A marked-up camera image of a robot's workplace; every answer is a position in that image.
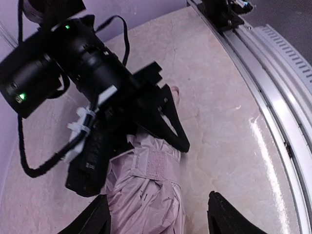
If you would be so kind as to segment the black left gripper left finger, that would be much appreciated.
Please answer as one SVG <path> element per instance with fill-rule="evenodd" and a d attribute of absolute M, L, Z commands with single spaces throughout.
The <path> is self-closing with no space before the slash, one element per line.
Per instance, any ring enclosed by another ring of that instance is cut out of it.
<path fill-rule="evenodd" d="M 107 195 L 98 195 L 83 212 L 59 234 L 110 234 L 111 215 Z"/>

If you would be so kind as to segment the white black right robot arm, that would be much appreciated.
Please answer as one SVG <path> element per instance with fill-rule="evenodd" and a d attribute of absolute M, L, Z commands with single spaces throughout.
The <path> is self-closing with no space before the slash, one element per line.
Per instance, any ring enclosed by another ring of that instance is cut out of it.
<path fill-rule="evenodd" d="M 61 96 L 70 79 L 89 101 L 98 99 L 99 118 L 109 133 L 137 125 L 181 152 L 190 143 L 169 86 L 159 87 L 153 62 L 136 73 L 97 37 L 94 15 L 76 18 L 81 0 L 27 0 L 22 6 L 39 29 L 0 64 L 0 91 L 22 118 L 45 100 Z"/>

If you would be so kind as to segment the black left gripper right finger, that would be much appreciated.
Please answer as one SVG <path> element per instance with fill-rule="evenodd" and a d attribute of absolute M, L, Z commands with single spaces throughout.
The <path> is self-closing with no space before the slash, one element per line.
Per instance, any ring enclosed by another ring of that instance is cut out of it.
<path fill-rule="evenodd" d="M 212 191 L 208 200 L 208 228 L 211 234 L 262 234 L 219 192 Z"/>

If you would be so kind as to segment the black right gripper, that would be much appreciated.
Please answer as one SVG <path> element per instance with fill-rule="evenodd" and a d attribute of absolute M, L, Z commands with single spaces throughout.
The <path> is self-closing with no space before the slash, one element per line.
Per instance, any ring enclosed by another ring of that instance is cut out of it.
<path fill-rule="evenodd" d="M 141 127 L 163 139 L 175 149 L 187 153 L 189 140 L 179 120 L 171 89 L 158 82 L 161 67 L 153 62 L 131 74 L 121 63 L 102 64 L 97 68 L 97 88 L 104 93 L 116 91 L 102 101 L 97 114 L 97 130 L 105 145 L 116 150 L 126 144 L 127 134 Z"/>

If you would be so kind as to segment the pink and black umbrella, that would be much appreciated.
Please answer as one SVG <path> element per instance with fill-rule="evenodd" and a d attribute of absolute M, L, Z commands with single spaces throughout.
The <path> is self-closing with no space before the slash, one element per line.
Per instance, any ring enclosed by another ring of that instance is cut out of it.
<path fill-rule="evenodd" d="M 127 136 L 133 149 L 109 162 L 107 195 L 113 234 L 182 234 L 181 152 L 138 128 Z"/>

